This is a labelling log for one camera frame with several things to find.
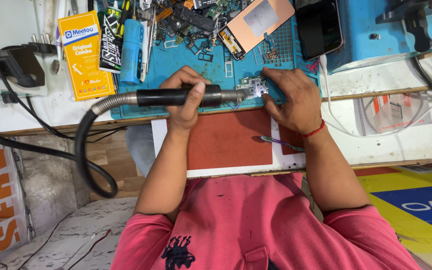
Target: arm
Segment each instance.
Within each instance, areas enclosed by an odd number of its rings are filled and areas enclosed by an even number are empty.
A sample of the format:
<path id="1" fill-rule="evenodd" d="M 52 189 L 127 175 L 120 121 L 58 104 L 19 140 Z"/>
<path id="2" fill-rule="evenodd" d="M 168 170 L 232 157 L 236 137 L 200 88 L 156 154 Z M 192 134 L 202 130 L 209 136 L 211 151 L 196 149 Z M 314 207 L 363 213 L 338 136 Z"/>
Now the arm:
<path id="1" fill-rule="evenodd" d="M 263 95 L 264 107 L 278 124 L 303 135 L 321 126 L 319 88 L 303 71 L 263 68 L 262 74 L 286 95 L 280 107 L 270 95 Z M 323 213 L 371 204 L 327 127 L 304 138 L 304 147 L 309 190 Z"/>
<path id="2" fill-rule="evenodd" d="M 167 134 L 134 207 L 134 214 L 164 214 L 173 223 L 186 185 L 189 132 L 196 124 L 205 83 L 209 82 L 189 66 L 184 66 L 165 80 L 160 88 L 180 88 L 183 83 L 195 86 L 183 106 L 167 107 L 170 116 Z"/>

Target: yellow-handled screwdriver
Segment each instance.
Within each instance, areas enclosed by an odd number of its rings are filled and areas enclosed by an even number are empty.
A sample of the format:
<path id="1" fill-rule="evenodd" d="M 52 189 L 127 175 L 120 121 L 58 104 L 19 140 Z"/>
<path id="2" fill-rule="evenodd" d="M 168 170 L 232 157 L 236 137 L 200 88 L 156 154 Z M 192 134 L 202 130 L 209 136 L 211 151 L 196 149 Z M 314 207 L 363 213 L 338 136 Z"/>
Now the yellow-handled screwdriver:
<path id="1" fill-rule="evenodd" d="M 119 18 L 119 25 L 117 26 L 117 30 L 116 30 L 116 37 L 114 38 L 113 41 L 114 44 L 119 47 L 123 45 L 124 21 L 128 16 L 129 6 L 130 6 L 130 0 L 124 0 L 123 7 L 121 9 L 122 10 L 121 17 Z"/>

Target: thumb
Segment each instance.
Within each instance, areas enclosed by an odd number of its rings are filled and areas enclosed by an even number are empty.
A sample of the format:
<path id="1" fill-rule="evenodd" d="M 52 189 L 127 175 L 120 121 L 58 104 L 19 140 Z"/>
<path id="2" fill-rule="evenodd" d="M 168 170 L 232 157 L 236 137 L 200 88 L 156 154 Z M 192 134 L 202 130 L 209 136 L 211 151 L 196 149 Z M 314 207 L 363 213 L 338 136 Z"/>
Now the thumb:
<path id="1" fill-rule="evenodd" d="M 203 100 L 203 96 L 205 95 L 206 85 L 204 82 L 197 83 L 188 93 L 186 97 L 186 102 L 184 102 L 182 111 L 184 113 L 192 113 L 194 112 L 201 101 Z"/>
<path id="2" fill-rule="evenodd" d="M 283 119 L 281 110 L 276 105 L 275 100 L 268 94 L 262 95 L 262 101 L 264 102 L 264 108 L 273 117 L 273 119 L 278 122 Z"/>

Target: hand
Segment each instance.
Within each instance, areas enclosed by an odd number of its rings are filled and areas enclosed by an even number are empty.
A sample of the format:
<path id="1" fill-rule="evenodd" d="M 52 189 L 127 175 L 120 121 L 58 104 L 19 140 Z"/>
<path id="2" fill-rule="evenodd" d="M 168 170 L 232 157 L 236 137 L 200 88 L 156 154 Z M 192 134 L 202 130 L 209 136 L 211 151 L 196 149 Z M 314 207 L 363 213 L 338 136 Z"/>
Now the hand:
<path id="1" fill-rule="evenodd" d="M 184 105 L 167 106 L 166 109 L 169 113 L 169 128 L 189 132 L 198 120 L 198 106 L 205 94 L 205 84 L 210 82 L 191 67 L 183 66 L 166 79 L 159 88 L 181 88 L 183 84 L 194 86 L 188 93 Z"/>
<path id="2" fill-rule="evenodd" d="M 321 126 L 319 87 L 303 71 L 263 67 L 261 74 L 273 80 L 286 95 L 286 103 L 279 107 L 270 95 L 262 95 L 264 108 L 278 124 L 301 135 Z"/>

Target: jeans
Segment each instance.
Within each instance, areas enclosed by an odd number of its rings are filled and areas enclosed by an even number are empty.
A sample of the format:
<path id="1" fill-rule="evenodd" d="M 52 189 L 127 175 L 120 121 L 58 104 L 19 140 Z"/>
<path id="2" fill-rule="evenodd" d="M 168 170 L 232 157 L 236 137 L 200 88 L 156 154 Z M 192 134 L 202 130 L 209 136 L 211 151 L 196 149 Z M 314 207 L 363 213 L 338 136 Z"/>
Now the jeans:
<path id="1" fill-rule="evenodd" d="M 129 126 L 126 131 L 126 146 L 136 167 L 146 178 L 156 159 L 151 124 Z"/>

